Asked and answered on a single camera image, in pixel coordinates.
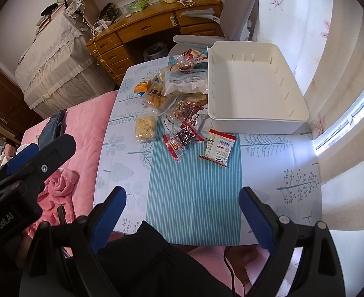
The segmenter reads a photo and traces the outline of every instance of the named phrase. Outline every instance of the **barcode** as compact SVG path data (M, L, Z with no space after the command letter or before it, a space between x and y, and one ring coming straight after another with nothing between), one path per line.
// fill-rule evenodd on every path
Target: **barcode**
M219 141L220 145L226 146L226 147L230 147L230 143L229 142L225 142L225 141Z

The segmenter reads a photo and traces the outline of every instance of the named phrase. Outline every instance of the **chair armrest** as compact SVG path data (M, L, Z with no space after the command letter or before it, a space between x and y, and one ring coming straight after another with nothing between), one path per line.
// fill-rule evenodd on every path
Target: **chair armrest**
M191 18L210 19L220 25L220 19L218 17L215 17L215 11L212 8L209 8L208 10L185 11L185 12L182 12L182 15L184 15L186 17L191 17Z
M173 37L176 43L187 43L212 47L216 41L224 41L224 38L202 37L200 35L179 34Z

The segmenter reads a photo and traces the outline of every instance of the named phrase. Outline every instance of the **gray office chair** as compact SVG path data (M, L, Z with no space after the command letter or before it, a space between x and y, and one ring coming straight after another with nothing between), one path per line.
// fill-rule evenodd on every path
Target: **gray office chair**
M215 17L213 10L194 10L185 11L182 14L193 18L211 19L218 23L222 28L225 37L199 35L176 35L173 38L177 44L169 52L169 56L181 54L184 51L194 49L207 49L212 47L216 41L248 41L249 27L251 22L248 20L256 0L226 0L220 19Z

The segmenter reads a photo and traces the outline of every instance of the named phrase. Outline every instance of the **stack of books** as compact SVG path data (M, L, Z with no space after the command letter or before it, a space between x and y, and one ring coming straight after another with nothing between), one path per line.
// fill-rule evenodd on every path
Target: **stack of books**
M56 9L54 9L50 14L47 14L43 17L41 17L41 19L38 21L38 23L36 24L36 36L39 35L39 33L41 33L45 27L47 27L47 25L55 19L55 17L59 14L62 13L62 11L65 10L65 4L61 4L60 6L58 6Z

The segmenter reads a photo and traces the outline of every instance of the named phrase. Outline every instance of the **wooden desk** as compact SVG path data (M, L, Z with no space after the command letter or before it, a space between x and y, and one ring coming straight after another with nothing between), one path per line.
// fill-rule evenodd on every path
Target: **wooden desk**
M212 8L220 17L220 0L195 0L192 7L179 2L152 4L127 18L123 15L116 23L86 44L90 53L106 69L120 86L127 69L143 62L143 50L157 41L163 41L170 50L174 45L172 38L178 34L215 35L223 37L217 23L204 18L190 18L182 15L188 10L207 10Z

